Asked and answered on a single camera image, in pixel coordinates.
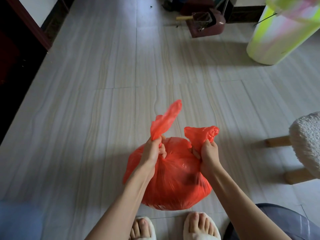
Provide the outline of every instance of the hand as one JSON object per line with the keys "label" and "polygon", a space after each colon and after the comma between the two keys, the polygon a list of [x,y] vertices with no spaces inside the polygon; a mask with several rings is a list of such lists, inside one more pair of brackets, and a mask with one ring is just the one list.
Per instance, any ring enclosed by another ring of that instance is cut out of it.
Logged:
{"label": "hand", "polygon": [[161,136],[158,139],[151,140],[151,137],[144,145],[143,153],[139,165],[146,166],[147,169],[150,169],[150,179],[155,174],[155,165],[158,160],[158,156],[162,155],[162,158],[166,158],[167,152],[165,145],[162,143],[161,147],[159,145],[162,140],[165,140],[165,136]]}
{"label": "hand", "polygon": [[207,139],[201,148],[201,156],[200,154],[192,148],[192,153],[197,157],[198,159],[202,159],[202,163],[200,166],[200,171],[202,175],[208,179],[210,175],[215,171],[216,169],[221,169],[222,166],[219,161],[219,154],[218,154],[218,146],[213,141],[210,143],[210,141]]}

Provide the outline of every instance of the pant leg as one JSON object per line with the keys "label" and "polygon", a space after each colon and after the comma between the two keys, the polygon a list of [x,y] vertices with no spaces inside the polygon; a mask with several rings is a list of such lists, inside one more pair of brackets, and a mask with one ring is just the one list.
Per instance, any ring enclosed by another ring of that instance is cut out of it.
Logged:
{"label": "pant leg", "polygon": [[40,240],[42,214],[27,203],[0,201],[0,240]]}

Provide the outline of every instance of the trash bag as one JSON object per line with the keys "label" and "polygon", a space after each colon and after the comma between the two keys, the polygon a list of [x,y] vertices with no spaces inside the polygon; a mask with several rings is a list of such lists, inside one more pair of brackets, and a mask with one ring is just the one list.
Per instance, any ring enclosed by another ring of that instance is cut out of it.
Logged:
{"label": "trash bag", "polygon": [[[181,108],[181,100],[177,100],[170,105],[164,115],[156,117],[150,128],[152,140],[159,138],[171,127]],[[193,145],[200,152],[202,144],[206,139],[212,142],[219,133],[219,128],[216,126],[186,127],[184,133],[190,142],[180,137],[169,137],[162,140],[167,156],[166,158],[162,158],[162,155],[158,157],[154,176],[142,198],[142,203],[146,206],[157,210],[184,210],[210,194],[212,188],[200,173],[201,161],[191,153],[190,148]],[[127,169],[123,177],[124,184],[138,166],[143,148],[144,145],[140,146],[129,156]]]}

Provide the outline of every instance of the stool leg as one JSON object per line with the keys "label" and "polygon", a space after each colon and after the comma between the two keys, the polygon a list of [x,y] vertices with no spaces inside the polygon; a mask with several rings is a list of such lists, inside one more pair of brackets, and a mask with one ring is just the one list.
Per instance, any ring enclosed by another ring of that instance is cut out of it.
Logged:
{"label": "stool leg", "polygon": [[297,184],[305,181],[313,180],[314,177],[306,168],[289,171],[284,174],[284,180],[288,184]]}
{"label": "stool leg", "polygon": [[281,136],[264,140],[267,147],[285,147],[290,146],[289,136]]}

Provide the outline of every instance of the fluffy stool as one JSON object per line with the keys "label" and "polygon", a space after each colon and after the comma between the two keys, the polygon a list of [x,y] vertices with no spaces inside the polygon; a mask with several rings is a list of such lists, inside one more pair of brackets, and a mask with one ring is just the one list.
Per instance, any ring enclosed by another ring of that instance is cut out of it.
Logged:
{"label": "fluffy stool", "polygon": [[289,184],[320,179],[320,112],[298,118],[289,128],[289,136],[265,140],[269,147],[292,145],[305,168],[285,173]]}

